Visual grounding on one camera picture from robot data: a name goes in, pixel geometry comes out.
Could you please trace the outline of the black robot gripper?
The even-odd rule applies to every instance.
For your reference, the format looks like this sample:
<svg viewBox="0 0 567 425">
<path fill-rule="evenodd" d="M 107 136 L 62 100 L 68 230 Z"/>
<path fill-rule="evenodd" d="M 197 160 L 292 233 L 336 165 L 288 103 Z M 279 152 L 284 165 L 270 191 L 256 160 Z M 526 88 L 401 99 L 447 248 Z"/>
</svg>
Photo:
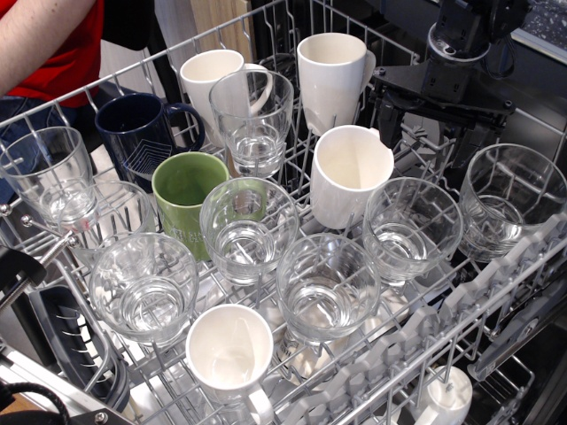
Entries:
<svg viewBox="0 0 567 425">
<path fill-rule="evenodd" d="M 449 124 L 455 139 L 452 168 L 466 167 L 474 155 L 494 144 L 516 106 L 489 89 L 468 67 L 427 61 L 414 66 L 379 66 L 374 71 L 377 129 L 393 148 L 401 138 L 405 113 Z"/>
</svg>

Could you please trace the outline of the person forearm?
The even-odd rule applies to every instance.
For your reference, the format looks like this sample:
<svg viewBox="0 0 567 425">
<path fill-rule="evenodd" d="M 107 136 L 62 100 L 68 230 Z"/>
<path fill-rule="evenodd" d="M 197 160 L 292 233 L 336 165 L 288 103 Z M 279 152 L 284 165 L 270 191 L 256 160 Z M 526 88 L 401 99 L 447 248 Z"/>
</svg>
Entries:
<svg viewBox="0 0 567 425">
<path fill-rule="evenodd" d="M 16 2 L 1 18 L 1 94 L 42 66 L 87 17 L 93 1 Z"/>
</svg>

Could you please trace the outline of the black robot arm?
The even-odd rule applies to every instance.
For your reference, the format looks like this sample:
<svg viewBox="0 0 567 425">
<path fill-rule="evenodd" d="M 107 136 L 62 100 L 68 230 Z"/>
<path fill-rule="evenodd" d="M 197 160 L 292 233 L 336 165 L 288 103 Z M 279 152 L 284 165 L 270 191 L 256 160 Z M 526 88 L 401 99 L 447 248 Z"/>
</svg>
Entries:
<svg viewBox="0 0 567 425">
<path fill-rule="evenodd" d="M 527 1 L 441 2 L 427 34 L 427 60 L 414 66 L 379 66 L 373 73 L 383 143 L 393 147 L 400 140 L 407 113 L 441 124 L 441 134 L 456 144 L 455 167 L 496 143 L 515 106 L 487 88 L 479 73 L 495 80 L 513 73 L 512 67 L 490 70 L 486 56 L 497 42 L 512 43 L 512 32 L 530 10 Z"/>
</svg>

